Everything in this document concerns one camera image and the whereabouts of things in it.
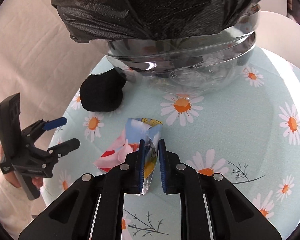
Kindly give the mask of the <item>white sleeve forearm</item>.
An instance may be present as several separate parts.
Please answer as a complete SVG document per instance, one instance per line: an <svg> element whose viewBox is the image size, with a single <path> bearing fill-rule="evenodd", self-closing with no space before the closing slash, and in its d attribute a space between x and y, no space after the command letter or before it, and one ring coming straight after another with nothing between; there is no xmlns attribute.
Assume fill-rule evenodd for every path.
<svg viewBox="0 0 300 240"><path fill-rule="evenodd" d="M33 220L33 201L21 187L14 172L0 173L0 223L13 239Z"/></svg>

